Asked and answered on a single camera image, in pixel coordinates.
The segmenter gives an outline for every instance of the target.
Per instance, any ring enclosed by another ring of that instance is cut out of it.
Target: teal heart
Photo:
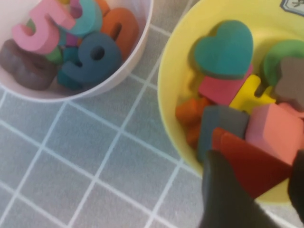
[[[201,39],[194,49],[194,59],[202,73],[220,79],[242,79],[249,69],[253,39],[242,22],[223,22],[215,37]]]

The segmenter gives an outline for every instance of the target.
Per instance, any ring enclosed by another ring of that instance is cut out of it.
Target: gray foam block
[[[197,157],[199,162],[203,162],[206,152],[212,149],[212,133],[215,128],[222,128],[244,139],[248,121],[249,115],[245,112],[223,105],[207,106],[201,121]]]

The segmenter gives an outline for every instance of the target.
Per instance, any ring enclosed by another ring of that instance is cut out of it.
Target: pink foam block
[[[294,116],[297,116],[301,119],[304,118],[304,112],[298,112],[288,103],[280,103],[279,106]]]
[[[267,104],[252,111],[245,140],[292,165],[301,147],[303,130],[300,118],[276,104]]]
[[[42,0],[29,15],[35,23],[36,32],[18,24],[12,29],[13,38],[20,48],[42,55],[50,54],[59,42],[59,30],[54,22],[66,29],[71,29],[76,23],[57,0]]]
[[[220,105],[229,106],[246,79],[252,73],[250,65],[245,77],[240,80],[223,80],[205,76],[199,87],[199,94]]]

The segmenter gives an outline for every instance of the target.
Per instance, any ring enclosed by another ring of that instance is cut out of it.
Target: floor tile
[[[68,223],[90,180],[48,154],[43,153],[21,194],[42,209]]]
[[[299,219],[299,216],[295,209],[292,206],[289,205],[283,205],[283,206],[273,206],[273,205],[261,205],[263,209],[268,210],[279,217],[283,218],[287,222],[295,225],[298,228],[304,228],[304,225]]]
[[[107,93],[76,102],[98,116],[121,126],[142,86],[142,83],[128,77]]]
[[[54,128],[47,147],[95,174],[116,133],[112,128],[68,105]]]
[[[0,126],[0,180],[16,189],[38,148]]]
[[[17,199],[1,228],[59,228],[59,226]]]
[[[163,127],[155,89],[146,89],[126,126],[126,131],[172,157],[179,158]]]
[[[152,24],[172,32],[189,0],[155,0]]]
[[[150,228],[168,228],[168,227],[160,222],[154,221],[150,226]]]
[[[155,71],[152,79],[151,79],[151,83],[157,86],[158,83],[158,72],[159,72],[159,68],[157,69],[157,71]]]
[[[29,137],[41,142],[60,107],[61,103],[34,103],[7,95],[0,109],[0,118]]]
[[[174,168],[170,161],[122,136],[101,174],[101,180],[153,209]]]
[[[197,227],[203,215],[201,182],[180,170],[158,214],[180,228]]]
[[[168,41],[168,37],[150,29],[147,47],[133,74],[147,79]]]
[[[142,211],[95,185],[74,228],[143,228],[147,220]]]
[[[6,190],[0,188],[0,218],[8,205],[12,195],[8,193]]]

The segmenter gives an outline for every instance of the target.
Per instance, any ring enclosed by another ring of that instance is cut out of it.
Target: foam number
[[[12,29],[13,38],[20,48],[42,55],[51,53],[59,42],[59,30],[53,21],[66,29],[75,25],[75,19],[57,0],[42,0],[29,15],[36,32],[18,24]]]
[[[84,37],[87,34],[99,31],[102,25],[102,13],[95,0],[79,0],[82,8],[82,15],[76,19],[75,26],[71,29],[65,29],[77,37]]]
[[[2,46],[0,66],[20,85],[33,90],[47,89],[57,74],[55,64],[44,56],[22,50],[12,39]]]
[[[115,40],[126,60],[137,40],[139,26],[135,16],[125,8],[115,8],[104,18],[101,32]]]
[[[113,74],[122,62],[121,52],[115,42],[99,32],[88,35],[78,50],[81,66],[66,62],[63,72],[81,84],[100,83]]]

